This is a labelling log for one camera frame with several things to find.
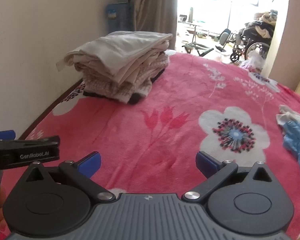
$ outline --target pink bedspread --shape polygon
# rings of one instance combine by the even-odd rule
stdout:
[[[137,105],[84,97],[81,85],[28,138],[59,135],[60,161],[99,151],[102,166],[92,179],[115,193],[181,195],[205,180],[195,166],[199,150],[241,166],[266,161],[294,203],[287,233],[295,239],[300,233],[300,169],[282,146],[275,115],[280,104],[300,113],[300,97],[281,85],[256,83],[233,65],[180,53],[170,61]],[[24,170],[5,172],[8,192]]]

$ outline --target small table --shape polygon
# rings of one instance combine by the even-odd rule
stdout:
[[[191,23],[191,22],[183,22],[183,21],[178,21],[178,23],[184,23],[184,24],[194,26],[194,33],[193,33],[193,37],[192,37],[192,42],[187,43],[187,44],[182,46],[186,49],[187,53],[190,54],[191,50],[195,49],[198,52],[199,56],[203,57],[203,56],[207,55],[209,52],[213,51],[213,48],[207,47],[205,45],[202,45],[202,44],[199,44],[199,43],[196,42],[196,35],[197,35],[196,28],[197,28],[197,26],[203,27],[200,23]]]

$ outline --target blue cloth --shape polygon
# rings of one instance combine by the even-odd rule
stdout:
[[[293,153],[300,164],[300,123],[288,121],[283,125],[283,130],[285,131],[283,146]]]

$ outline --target white wall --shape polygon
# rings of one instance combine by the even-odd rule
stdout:
[[[300,80],[300,0],[289,0],[285,26],[278,23],[263,74],[294,90]]]
[[[105,5],[118,0],[0,0],[0,130],[21,133],[80,79],[55,63],[106,34]]]

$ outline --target metal bolt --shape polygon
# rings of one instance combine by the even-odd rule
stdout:
[[[198,199],[200,197],[200,194],[195,191],[188,191],[185,193],[186,199]]]
[[[98,199],[100,200],[110,200],[112,199],[114,196],[112,193],[110,192],[101,192],[97,195]]]

